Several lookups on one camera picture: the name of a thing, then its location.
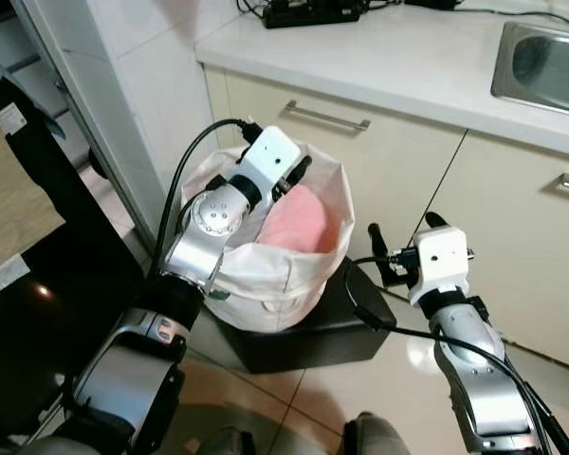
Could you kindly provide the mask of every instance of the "black box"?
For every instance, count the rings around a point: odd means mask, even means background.
[[[349,263],[346,257],[310,314],[282,332],[246,332],[218,320],[220,330],[251,373],[277,373],[373,358],[389,332],[375,332],[354,315],[343,287],[343,271]],[[385,322],[396,324],[380,292],[355,265],[350,274],[350,290],[359,304]]]

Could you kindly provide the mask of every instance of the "black electronic device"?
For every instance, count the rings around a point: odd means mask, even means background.
[[[356,22],[362,13],[359,0],[272,0],[264,8],[266,28],[301,27]]]

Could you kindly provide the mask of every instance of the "sink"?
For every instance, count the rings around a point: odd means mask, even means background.
[[[569,32],[506,22],[491,94],[569,114]]]

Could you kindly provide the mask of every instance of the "cabinet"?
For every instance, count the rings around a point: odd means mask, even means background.
[[[569,364],[569,158],[468,133],[430,210],[476,253],[470,291],[506,338]]]
[[[351,258],[371,253],[367,227],[372,222],[380,223],[391,248],[409,242],[464,130],[221,68],[205,70],[215,119],[251,116],[262,125],[278,125],[343,163],[357,219]],[[303,109],[354,123],[366,119],[370,125],[360,131],[290,112],[285,107],[291,100]],[[243,143],[233,131],[218,138],[222,147]],[[377,280],[376,268],[369,270]]]

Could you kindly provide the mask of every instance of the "tiled floor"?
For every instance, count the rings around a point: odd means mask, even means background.
[[[83,179],[147,267],[147,252],[109,184],[89,170]],[[427,328],[420,312],[389,303],[400,326]],[[260,455],[335,454],[343,424],[363,410],[387,418],[412,454],[466,453],[449,386],[427,341],[392,334],[371,361],[253,375],[207,314],[201,314],[192,335],[183,361],[181,404],[158,452],[162,455],[192,455],[203,438],[226,425],[251,431]],[[508,353],[569,434],[569,371],[513,348]]]

